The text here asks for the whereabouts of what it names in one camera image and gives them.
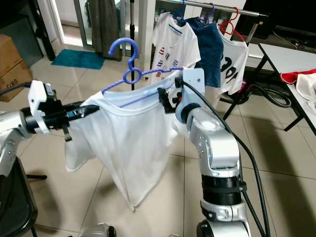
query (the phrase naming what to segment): blue denim shirt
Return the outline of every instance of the blue denim shirt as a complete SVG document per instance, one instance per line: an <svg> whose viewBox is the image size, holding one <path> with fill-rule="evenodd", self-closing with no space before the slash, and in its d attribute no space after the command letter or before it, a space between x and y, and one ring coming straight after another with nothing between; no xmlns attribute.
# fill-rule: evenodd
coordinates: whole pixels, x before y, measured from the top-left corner
<svg viewBox="0 0 316 237"><path fill-rule="evenodd" d="M196 68L204 69L205 85L221 87L221 59L223 41L217 30L217 23L203 24L198 17L186 20L197 36L201 61Z"/></svg>

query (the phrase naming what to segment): table leg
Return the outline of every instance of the table leg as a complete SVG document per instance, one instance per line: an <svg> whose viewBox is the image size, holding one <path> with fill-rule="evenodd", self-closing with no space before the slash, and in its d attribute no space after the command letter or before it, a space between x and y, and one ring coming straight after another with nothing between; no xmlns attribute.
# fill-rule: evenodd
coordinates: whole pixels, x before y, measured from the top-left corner
<svg viewBox="0 0 316 237"><path fill-rule="evenodd" d="M301 121L304 117L302 115L299 115L289 126L287 126L284 131L290 130L292 127L294 127L299 121Z"/></svg>
<svg viewBox="0 0 316 237"><path fill-rule="evenodd" d="M233 109L235 108L235 106L237 105L237 103L241 100L242 96L247 92L248 88L250 87L250 85L252 84L252 82L256 79L257 75L259 74L259 72L261 71L262 67L265 65L265 63L267 62L268 57L266 55L263 56L263 58L261 59L261 62L259 63L259 65L257 66L257 68L255 69L255 71L253 72L253 74L251 75L250 79L247 81L246 85L243 87L243 89L241 90L240 93L238 93L236 99L234 100L234 102L232 103L232 105L229 107L229 109L227 110L227 112L225 113L223 119L226 120L227 117L231 114L231 112L233 111Z"/></svg>

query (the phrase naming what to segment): black chair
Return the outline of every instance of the black chair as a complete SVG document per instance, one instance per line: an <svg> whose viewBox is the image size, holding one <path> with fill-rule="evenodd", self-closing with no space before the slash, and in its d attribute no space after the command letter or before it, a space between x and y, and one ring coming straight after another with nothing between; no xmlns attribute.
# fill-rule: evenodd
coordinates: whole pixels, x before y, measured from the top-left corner
<svg viewBox="0 0 316 237"><path fill-rule="evenodd" d="M28 178L46 179L46 175L26 175L16 158L8 177L0 177L0 237L17 237L31 230L38 215Z"/></svg>

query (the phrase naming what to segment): white t-shirt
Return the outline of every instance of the white t-shirt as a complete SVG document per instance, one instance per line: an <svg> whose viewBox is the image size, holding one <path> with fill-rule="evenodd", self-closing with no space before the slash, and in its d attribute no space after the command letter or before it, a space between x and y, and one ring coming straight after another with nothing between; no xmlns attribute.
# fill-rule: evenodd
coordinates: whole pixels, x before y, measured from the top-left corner
<svg viewBox="0 0 316 237"><path fill-rule="evenodd" d="M217 30L224 45L221 61L221 87L207 86L205 88L205 95L213 107L216 107L222 93L228 91L228 94L232 95L240 90L249 53L245 42L230 41L223 36L218 27Z"/></svg>
<svg viewBox="0 0 316 237"><path fill-rule="evenodd" d="M165 114L158 93L124 106L130 101L157 92L174 91L174 81L131 92L98 92L82 105L98 105L100 110L70 122L72 141L65 143L66 168L75 171L97 157L111 173L113 181L131 208L137 206L157 184L169 157L168 147L177 133L174 114Z"/></svg>
<svg viewBox="0 0 316 237"><path fill-rule="evenodd" d="M171 67L193 68L201 60L198 38L191 26L186 23L180 27L169 12L159 16L154 28L154 46L156 47L152 69ZM169 74L157 72L151 75L150 84L160 82Z"/></svg>

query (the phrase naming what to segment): hanger hook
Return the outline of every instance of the hanger hook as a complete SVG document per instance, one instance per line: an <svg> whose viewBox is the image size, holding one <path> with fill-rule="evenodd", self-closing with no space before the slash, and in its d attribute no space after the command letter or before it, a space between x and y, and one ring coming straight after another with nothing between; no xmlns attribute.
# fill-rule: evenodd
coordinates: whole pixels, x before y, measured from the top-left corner
<svg viewBox="0 0 316 237"><path fill-rule="evenodd" d="M113 55L114 54L114 49L119 46L121 43L130 43L131 46L134 47L134 54L131 56L131 58L128 60L127 64L128 64L128 69L126 70L126 72L123 74L123 81L127 84L134 84L134 83L137 83L140 78L142 77L142 71L139 69L139 68L134 68L132 63L133 61L135 60L135 58L137 57L138 55L138 46L137 46L137 43L130 39L130 38L119 38L117 39L116 41L114 41L112 44L111 44L111 47L109 49L109 55ZM132 71L137 71L138 72L138 77L136 80L134 81L129 81L126 76L127 74L129 74L130 72Z"/></svg>
<svg viewBox="0 0 316 237"><path fill-rule="evenodd" d="M111 47L109 49L109 55L113 55L114 54L114 49L119 46L121 43L130 43L133 47L134 47L134 54L131 56L131 58L128 60L128 68L130 70L133 69L133 66L132 66L132 62L135 60L135 58L137 57L138 55L138 46L137 46L137 43L130 39L130 38L119 38L117 39L116 41L114 41L112 44L111 44Z"/></svg>

